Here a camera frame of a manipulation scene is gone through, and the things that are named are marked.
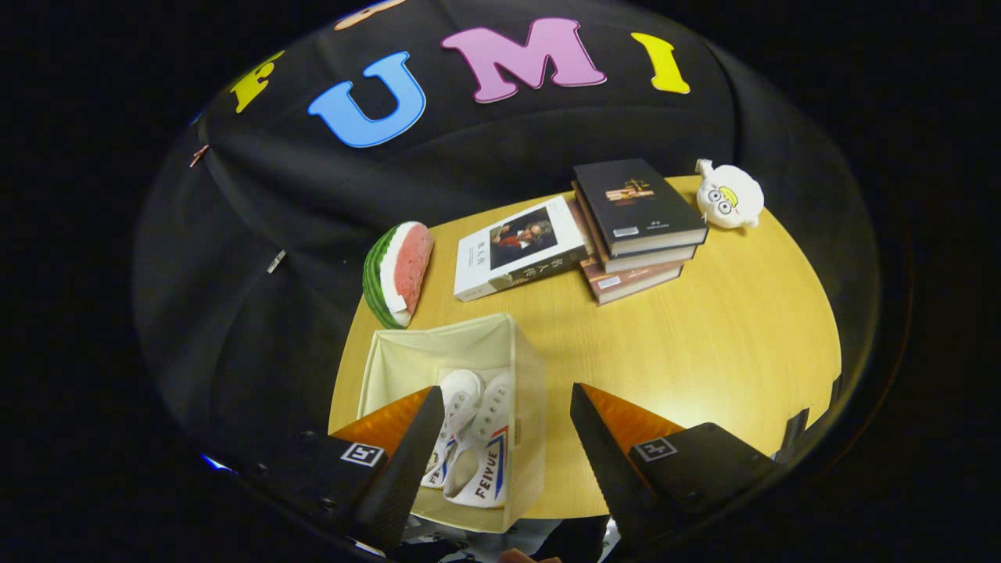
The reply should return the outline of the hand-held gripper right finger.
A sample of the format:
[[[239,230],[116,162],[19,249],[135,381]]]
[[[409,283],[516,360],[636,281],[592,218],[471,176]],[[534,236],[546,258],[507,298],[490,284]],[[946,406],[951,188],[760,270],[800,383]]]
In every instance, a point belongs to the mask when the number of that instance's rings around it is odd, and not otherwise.
[[[778,471],[721,425],[683,428],[583,382],[571,419],[631,554],[687,540]]]

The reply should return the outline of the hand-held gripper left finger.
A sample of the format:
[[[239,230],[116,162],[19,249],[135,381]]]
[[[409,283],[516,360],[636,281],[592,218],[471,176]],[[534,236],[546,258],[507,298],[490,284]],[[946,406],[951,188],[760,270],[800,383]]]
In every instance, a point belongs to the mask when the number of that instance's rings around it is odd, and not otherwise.
[[[441,388],[394,400],[327,436],[301,435],[242,470],[254,492],[322,537],[396,548],[443,424]]]

